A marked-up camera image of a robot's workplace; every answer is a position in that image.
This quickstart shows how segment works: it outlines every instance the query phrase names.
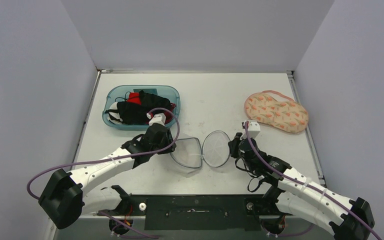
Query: white tabletop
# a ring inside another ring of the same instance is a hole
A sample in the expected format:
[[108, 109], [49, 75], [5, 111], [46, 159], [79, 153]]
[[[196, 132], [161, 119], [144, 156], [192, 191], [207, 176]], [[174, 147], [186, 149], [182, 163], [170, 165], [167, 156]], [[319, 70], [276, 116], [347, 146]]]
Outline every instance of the white tabletop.
[[[274, 90], [294, 98], [285, 73], [105, 73], [97, 85], [77, 162], [101, 159], [141, 133], [117, 130], [102, 120], [108, 92], [120, 85], [169, 85], [177, 89], [181, 100], [180, 132], [197, 137], [201, 143], [215, 130], [226, 132], [231, 139], [236, 132], [242, 132], [241, 122], [247, 119], [244, 102], [253, 93]], [[171, 132], [175, 136], [176, 125]], [[305, 132], [288, 134], [262, 124], [256, 142], [260, 150], [319, 182]], [[168, 154], [155, 155], [149, 162], [114, 176], [97, 189], [120, 185], [132, 194], [249, 194], [247, 184], [251, 178], [235, 168], [232, 158], [221, 168], [203, 163], [202, 169], [189, 174], [174, 170], [173, 164]], [[255, 194], [263, 194], [269, 187], [265, 183]]]

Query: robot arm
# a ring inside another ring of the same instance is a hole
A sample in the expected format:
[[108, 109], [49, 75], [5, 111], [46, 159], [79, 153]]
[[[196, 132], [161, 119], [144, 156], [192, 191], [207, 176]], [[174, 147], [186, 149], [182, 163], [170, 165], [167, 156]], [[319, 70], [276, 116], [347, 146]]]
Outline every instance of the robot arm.
[[[244, 134], [237, 133], [235, 138], [229, 142], [230, 155], [233, 158], [242, 159], [245, 170], [258, 177], [259, 184], [263, 182], [271, 184], [263, 197], [267, 203], [275, 204], [280, 212], [292, 214], [320, 226], [334, 235], [337, 240], [368, 239], [370, 231], [348, 212], [354, 213], [372, 228], [375, 222], [367, 201], [362, 198], [354, 201], [334, 193], [304, 176], [287, 162], [259, 150], [254, 138], [260, 132], [260, 125], [255, 121], [244, 124], [247, 124], [246, 131], [251, 139], [249, 141]], [[258, 158], [255, 150], [267, 164]], [[304, 184], [298, 184], [283, 177], [267, 166]], [[327, 195], [331, 196], [335, 202], [328, 199]]]
[[[119, 186], [91, 190], [119, 173], [148, 162], [156, 151], [170, 145], [173, 138], [170, 129], [164, 126], [165, 118], [164, 114], [156, 114], [145, 134], [127, 141], [102, 159], [110, 161], [68, 172], [59, 169], [52, 174], [40, 195], [39, 204], [58, 229], [70, 226], [82, 214], [114, 210], [122, 205], [122, 200], [129, 195]], [[171, 153], [175, 148], [176, 144], [173, 144], [157, 154]], [[133, 156], [118, 159], [130, 154]]]

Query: black metal plate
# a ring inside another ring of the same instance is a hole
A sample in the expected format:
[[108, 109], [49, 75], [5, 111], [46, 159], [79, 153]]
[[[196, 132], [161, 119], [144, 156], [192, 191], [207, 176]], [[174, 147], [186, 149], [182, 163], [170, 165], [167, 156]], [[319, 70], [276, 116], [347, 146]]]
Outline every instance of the black metal plate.
[[248, 216], [246, 195], [148, 196], [145, 230], [260, 231], [254, 216]]

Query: translucent blue tray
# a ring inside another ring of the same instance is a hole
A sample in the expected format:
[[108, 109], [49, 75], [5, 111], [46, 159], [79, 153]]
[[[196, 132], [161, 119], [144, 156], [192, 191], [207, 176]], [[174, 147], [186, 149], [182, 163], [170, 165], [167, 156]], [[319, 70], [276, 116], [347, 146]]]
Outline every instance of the translucent blue tray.
[[[102, 111], [102, 120], [103, 122], [113, 128], [124, 131], [146, 131], [148, 128], [147, 124], [144, 125], [127, 125], [127, 124], [114, 124], [108, 120], [108, 114], [105, 114], [105, 111], [110, 109], [110, 106], [114, 102], [122, 102], [127, 92], [138, 93], [140, 90], [143, 90], [146, 93], [155, 94], [160, 97], [169, 99], [171, 103], [176, 104], [176, 107], [173, 110], [176, 118], [179, 117], [180, 113], [180, 96], [179, 92], [171, 86], [162, 86], [162, 85], [121, 85], [113, 88], [109, 91], [108, 96], [106, 96], [105, 108]], [[173, 118], [165, 126], [170, 128], [173, 124], [176, 123], [176, 120]]]

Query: gray wall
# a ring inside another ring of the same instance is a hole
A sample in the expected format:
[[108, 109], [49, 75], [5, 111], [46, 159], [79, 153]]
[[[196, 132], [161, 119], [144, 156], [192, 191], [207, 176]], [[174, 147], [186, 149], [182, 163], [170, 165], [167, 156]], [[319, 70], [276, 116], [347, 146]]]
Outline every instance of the gray wall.
[[96, 75], [59, 0], [0, 0], [0, 240], [42, 239], [26, 183], [72, 161]]
[[293, 70], [334, 0], [62, 0], [99, 69]]
[[384, 239], [384, 1], [336, 0], [295, 78], [328, 187], [368, 200]]

